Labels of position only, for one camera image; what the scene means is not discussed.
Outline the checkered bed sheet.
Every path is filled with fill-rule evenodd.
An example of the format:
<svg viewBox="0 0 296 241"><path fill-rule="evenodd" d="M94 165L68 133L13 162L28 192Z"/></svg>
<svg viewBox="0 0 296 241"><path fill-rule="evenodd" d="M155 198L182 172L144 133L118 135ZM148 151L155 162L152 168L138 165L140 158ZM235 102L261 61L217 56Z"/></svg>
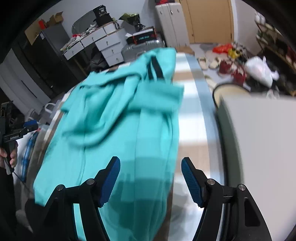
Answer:
<svg viewBox="0 0 296 241"><path fill-rule="evenodd" d="M181 160L189 157L208 177L221 180L223 171L218 164L221 160L220 140L212 95L194 56L176 51L172 83L184 89L178 111L179 145L173 182L167 198L166 216L153 240L192 240L200 221L201 211L192 201L180 172ZM61 107L73 89L64 95ZM42 163L62 118L61 107L46 134Z"/></svg>

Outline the white plastic bag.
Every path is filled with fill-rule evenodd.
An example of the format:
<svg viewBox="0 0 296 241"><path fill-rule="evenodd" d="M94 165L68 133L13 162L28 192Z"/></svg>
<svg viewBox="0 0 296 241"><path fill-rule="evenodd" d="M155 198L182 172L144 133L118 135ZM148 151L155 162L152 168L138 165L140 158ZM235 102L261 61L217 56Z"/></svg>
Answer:
<svg viewBox="0 0 296 241"><path fill-rule="evenodd" d="M258 56L254 56L248 59L244 69L253 79L268 88L271 88L273 81L278 81L280 77L277 71L271 71L265 57L261 59Z"/></svg>

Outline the teal hooded sweatshirt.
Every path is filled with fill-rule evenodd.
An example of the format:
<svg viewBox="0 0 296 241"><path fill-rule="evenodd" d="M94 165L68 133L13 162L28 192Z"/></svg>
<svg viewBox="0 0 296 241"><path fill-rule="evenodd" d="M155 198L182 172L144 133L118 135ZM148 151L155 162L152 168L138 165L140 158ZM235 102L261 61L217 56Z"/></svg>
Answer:
<svg viewBox="0 0 296 241"><path fill-rule="evenodd" d="M172 83L176 51L158 48L113 72L91 73L70 93L34 181L45 205L54 188L81 185L112 157L120 172L100 214L111 240L153 240L167 212L184 89Z"/></svg>

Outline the silver suitcase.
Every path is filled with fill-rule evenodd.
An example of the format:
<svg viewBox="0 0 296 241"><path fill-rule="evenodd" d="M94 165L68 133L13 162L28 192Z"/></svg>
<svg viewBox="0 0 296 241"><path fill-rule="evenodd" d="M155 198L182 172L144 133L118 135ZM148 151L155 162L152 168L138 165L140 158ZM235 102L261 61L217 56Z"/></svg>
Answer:
<svg viewBox="0 0 296 241"><path fill-rule="evenodd" d="M165 47L165 42L161 39L146 41L142 44L125 45L121 50L121 54L125 62L131 62L137 59L140 55L152 49Z"/></svg>

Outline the wooden door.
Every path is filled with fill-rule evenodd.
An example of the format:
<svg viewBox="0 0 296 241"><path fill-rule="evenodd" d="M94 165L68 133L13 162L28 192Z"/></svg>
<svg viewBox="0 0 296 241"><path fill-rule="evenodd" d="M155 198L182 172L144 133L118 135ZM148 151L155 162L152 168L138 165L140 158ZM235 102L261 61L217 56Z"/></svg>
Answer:
<svg viewBox="0 0 296 241"><path fill-rule="evenodd" d="M183 9L191 44L226 44L234 40L230 0L183 0L179 3Z"/></svg>

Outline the shoe rack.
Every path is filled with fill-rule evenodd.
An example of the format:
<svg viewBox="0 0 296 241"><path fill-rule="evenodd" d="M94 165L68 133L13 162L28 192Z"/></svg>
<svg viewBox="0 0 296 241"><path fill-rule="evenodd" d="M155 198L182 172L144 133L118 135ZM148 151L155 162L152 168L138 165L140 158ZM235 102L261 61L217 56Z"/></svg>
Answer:
<svg viewBox="0 0 296 241"><path fill-rule="evenodd" d="M256 40L261 48L260 55L266 58L272 71L279 73L277 87L280 92L295 97L295 51L262 14L256 12L254 21L258 27Z"/></svg>

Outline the round beige stool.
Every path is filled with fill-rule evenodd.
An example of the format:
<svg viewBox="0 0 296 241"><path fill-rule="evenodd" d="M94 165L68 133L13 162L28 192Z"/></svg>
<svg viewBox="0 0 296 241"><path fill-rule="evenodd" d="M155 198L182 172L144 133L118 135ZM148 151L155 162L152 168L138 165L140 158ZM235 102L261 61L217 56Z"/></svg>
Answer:
<svg viewBox="0 0 296 241"><path fill-rule="evenodd" d="M217 85L212 92L212 98L216 108L219 108L222 97L229 95L250 95L250 91L236 83L222 83Z"/></svg>

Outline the white storage box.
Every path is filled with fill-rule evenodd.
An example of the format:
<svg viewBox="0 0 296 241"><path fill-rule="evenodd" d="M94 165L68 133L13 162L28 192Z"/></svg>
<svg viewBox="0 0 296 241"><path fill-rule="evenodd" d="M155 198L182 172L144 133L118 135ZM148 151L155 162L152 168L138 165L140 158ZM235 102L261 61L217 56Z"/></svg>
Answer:
<svg viewBox="0 0 296 241"><path fill-rule="evenodd" d="M295 227L295 100L227 96L217 115L228 184L246 185L271 238L287 239Z"/></svg>

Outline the white wardrobe cabinet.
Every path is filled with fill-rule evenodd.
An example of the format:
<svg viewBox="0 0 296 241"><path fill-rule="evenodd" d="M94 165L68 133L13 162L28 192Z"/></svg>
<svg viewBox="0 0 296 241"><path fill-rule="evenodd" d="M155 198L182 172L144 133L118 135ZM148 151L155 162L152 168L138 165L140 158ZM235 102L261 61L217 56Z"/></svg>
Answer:
<svg viewBox="0 0 296 241"><path fill-rule="evenodd" d="M185 16L180 3L165 3L155 6L167 47L189 46Z"/></svg>

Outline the oval mirror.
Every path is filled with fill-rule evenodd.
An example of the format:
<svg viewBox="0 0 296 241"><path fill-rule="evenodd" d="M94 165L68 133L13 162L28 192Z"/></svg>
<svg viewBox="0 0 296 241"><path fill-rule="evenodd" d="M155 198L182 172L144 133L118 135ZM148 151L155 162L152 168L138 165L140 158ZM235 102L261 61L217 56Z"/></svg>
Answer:
<svg viewBox="0 0 296 241"><path fill-rule="evenodd" d="M85 32L91 25L96 25L96 15L93 10L76 20L72 25L71 32L73 35Z"/></svg>

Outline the black digital clock box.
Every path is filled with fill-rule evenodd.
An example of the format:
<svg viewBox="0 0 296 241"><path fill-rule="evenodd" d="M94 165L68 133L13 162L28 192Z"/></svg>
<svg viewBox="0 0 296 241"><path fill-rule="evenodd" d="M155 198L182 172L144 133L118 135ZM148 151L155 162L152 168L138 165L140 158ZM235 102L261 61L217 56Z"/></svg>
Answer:
<svg viewBox="0 0 296 241"><path fill-rule="evenodd" d="M142 44L147 41L157 40L157 34L154 27L147 28L132 35L134 44Z"/></svg>

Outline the black box on dresser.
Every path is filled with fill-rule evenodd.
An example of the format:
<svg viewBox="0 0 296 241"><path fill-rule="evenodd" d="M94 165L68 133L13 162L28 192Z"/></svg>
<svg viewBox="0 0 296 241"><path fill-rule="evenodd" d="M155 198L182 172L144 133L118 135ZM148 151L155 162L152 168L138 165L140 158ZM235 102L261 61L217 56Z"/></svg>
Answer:
<svg viewBox="0 0 296 241"><path fill-rule="evenodd" d="M105 5L100 5L93 9L93 12L95 14L95 21L99 27L112 22L112 17L106 10Z"/></svg>

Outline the white drawer dresser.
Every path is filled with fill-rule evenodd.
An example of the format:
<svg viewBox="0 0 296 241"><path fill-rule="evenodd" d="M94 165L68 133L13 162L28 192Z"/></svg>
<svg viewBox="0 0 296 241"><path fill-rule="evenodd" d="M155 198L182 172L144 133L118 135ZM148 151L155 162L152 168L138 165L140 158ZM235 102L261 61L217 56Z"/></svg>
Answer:
<svg viewBox="0 0 296 241"><path fill-rule="evenodd" d="M69 60L88 46L95 44L109 67L118 65L124 62L121 51L127 44L126 33L124 27L116 29L114 23L108 23L96 28L84 37L79 37L77 41L66 49L63 55Z"/></svg>

